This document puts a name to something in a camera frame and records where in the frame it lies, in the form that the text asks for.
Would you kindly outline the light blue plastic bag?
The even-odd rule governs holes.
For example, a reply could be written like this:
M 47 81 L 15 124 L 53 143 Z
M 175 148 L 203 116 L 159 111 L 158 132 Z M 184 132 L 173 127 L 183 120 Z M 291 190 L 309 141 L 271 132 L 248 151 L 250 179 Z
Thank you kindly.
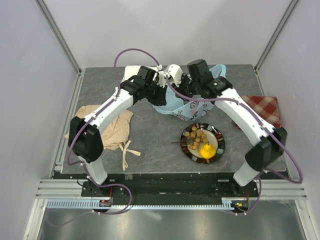
M 207 71 L 209 71 L 214 78 L 217 77 L 225 77 L 226 76 L 226 66 L 223 64 L 218 64 L 209 69 L 207 63 L 203 59 L 197 59 L 195 61 L 190 62 L 187 65 L 187 68 L 190 68 L 190 65 L 197 64 L 198 62 L 204 61 L 206 64 Z M 176 94 L 172 91 L 172 89 L 167 86 L 166 90 L 166 105 L 163 106 L 155 106 L 152 107 L 160 114 L 163 115 L 172 115 L 180 120 L 187 122 L 194 122 L 202 118 L 207 114 L 213 107 L 214 103 L 209 101 L 199 102 L 199 101 L 184 101 L 183 99 L 176 96 Z

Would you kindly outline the yellow fake berry bunch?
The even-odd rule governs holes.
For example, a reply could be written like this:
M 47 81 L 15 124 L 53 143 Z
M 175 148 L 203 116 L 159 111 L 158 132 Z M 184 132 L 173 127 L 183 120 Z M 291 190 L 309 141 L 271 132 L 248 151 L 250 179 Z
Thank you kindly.
M 196 126 L 192 126 L 190 130 L 185 130 L 179 141 L 171 144 L 179 144 L 181 147 L 188 147 L 192 150 L 197 150 L 200 144 L 209 143 L 207 135 L 204 131 Z

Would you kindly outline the yellow fake pear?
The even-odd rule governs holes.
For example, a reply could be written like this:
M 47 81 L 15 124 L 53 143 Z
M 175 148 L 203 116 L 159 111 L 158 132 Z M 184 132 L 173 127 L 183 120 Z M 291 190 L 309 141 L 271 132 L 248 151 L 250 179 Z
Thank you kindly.
M 199 154 L 204 159 L 210 159 L 214 157 L 216 155 L 216 152 L 217 148 L 209 142 L 204 143 L 199 149 Z

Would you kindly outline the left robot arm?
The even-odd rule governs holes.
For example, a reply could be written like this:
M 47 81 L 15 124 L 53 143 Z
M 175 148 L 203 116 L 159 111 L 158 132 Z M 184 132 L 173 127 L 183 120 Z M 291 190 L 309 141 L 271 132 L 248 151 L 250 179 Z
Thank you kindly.
M 161 65 L 127 66 L 122 81 L 107 101 L 85 117 L 72 118 L 69 150 L 78 157 L 79 163 L 84 164 L 89 179 L 94 182 L 92 191 L 99 197 L 106 196 L 110 191 L 110 185 L 105 181 L 108 173 L 101 159 L 103 131 L 137 101 L 147 99 L 153 105 L 165 105 L 166 90 L 165 72 Z

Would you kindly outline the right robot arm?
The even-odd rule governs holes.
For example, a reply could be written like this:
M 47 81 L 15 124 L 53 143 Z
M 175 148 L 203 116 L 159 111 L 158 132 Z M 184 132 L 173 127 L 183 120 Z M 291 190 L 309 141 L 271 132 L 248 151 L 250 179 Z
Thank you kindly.
M 247 191 L 249 182 L 284 154 L 287 131 L 283 127 L 274 127 L 259 116 L 223 75 L 213 75 L 204 59 L 192 61 L 187 69 L 189 75 L 185 75 L 176 64 L 167 68 L 176 94 L 186 100 L 200 95 L 206 102 L 213 102 L 240 127 L 252 144 L 245 154 L 245 162 L 229 184 L 230 193 L 240 197 Z

